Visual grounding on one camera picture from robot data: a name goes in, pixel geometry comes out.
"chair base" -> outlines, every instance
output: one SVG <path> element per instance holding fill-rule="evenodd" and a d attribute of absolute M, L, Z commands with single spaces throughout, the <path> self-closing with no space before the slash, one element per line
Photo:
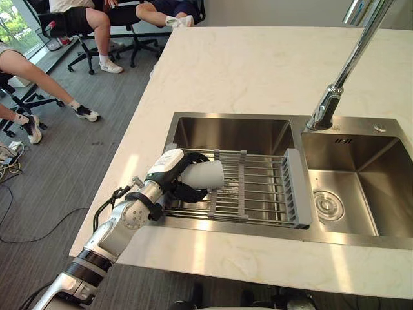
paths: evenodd
<path fill-rule="evenodd" d="M 120 50 L 115 50 L 113 52 L 110 52 L 109 53 L 110 59 L 112 61 L 115 61 L 115 56 L 116 56 L 116 59 L 120 59 L 121 58 L 121 53 L 126 52 L 128 50 L 133 50 L 132 55 L 130 57 L 130 66 L 132 68 L 134 68 L 135 67 L 135 57 L 136 57 L 137 52 L 140 51 L 140 50 L 148 50 L 150 52 L 155 53 L 157 58 L 160 57 L 161 53 L 160 53 L 159 49 L 149 46 L 150 44 L 153 43 L 155 47 L 158 47 L 159 44 L 158 44 L 156 39 L 148 39 L 148 40 L 141 40 L 140 41 L 137 37 L 133 37 L 133 38 L 134 38 L 134 41 L 133 41 L 132 44 L 127 45 L 126 47 L 121 48 Z M 84 59 L 87 59 L 88 60 L 88 65 L 89 65 L 89 74 L 92 76 L 92 75 L 95 74 L 95 70 L 92 67 L 92 58 L 95 57 L 95 56 L 99 56 L 99 52 L 97 51 L 96 47 L 89 49 L 86 46 L 85 42 L 83 42 L 81 37 L 79 37 L 79 40 L 80 40 L 80 44 L 83 48 L 83 52 L 80 53 L 77 58 L 75 58 L 71 63 L 68 64 L 67 69 L 69 70 L 69 72 L 74 72 L 73 65 L 75 65 L 76 63 L 78 63 L 78 62 L 80 62 Z"/>

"black shorts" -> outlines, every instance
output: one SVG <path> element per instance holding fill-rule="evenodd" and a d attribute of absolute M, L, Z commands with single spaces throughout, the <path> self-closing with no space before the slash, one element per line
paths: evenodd
<path fill-rule="evenodd" d="M 93 2 L 95 4 L 95 10 L 102 11 L 104 1 L 94 0 Z M 86 19 L 86 9 L 85 6 L 76 6 L 69 8 L 63 13 L 66 17 L 68 34 L 70 36 L 93 32 L 93 28 L 89 25 L 88 20 Z"/>
<path fill-rule="evenodd" d="M 153 0 L 151 3 L 158 12 L 162 12 L 169 16 L 175 17 L 178 13 L 185 13 L 187 15 L 192 15 L 195 23 L 197 23 L 200 19 L 195 4 L 189 0 Z"/>

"dish drying rack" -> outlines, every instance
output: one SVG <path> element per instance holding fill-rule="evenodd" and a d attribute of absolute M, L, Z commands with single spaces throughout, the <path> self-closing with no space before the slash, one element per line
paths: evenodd
<path fill-rule="evenodd" d="M 245 150 L 182 150 L 221 161 L 224 186 L 197 203 L 175 201 L 166 206 L 165 215 L 289 228 L 304 228 L 312 221 L 296 149 L 287 149 L 283 156 Z"/>

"robotic arm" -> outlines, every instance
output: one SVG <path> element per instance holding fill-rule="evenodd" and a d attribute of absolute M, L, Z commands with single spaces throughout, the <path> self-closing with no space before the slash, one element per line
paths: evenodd
<path fill-rule="evenodd" d="M 189 165 L 208 160 L 200 153 L 184 154 L 181 149 L 164 153 L 149 170 L 144 184 L 114 208 L 109 220 L 97 228 L 80 254 L 55 279 L 34 310 L 83 309 L 82 304 L 90 305 L 99 284 L 135 232 L 148 219 L 158 220 L 161 217 L 163 210 L 157 201 L 163 194 L 169 192 L 175 198 L 190 203 L 205 197 L 206 189 L 197 191 L 181 183 L 178 177 Z"/>

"marble countertop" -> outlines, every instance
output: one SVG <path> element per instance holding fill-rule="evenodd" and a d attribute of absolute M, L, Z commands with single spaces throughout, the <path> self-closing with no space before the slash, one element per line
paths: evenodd
<path fill-rule="evenodd" d="M 361 33 L 353 28 L 173 32 L 70 250 L 96 209 L 161 155 L 174 112 L 310 114 Z M 413 32 L 379 30 L 336 115 L 396 118 L 413 141 Z M 118 263 L 357 295 L 413 298 L 413 252 L 144 227 Z"/>

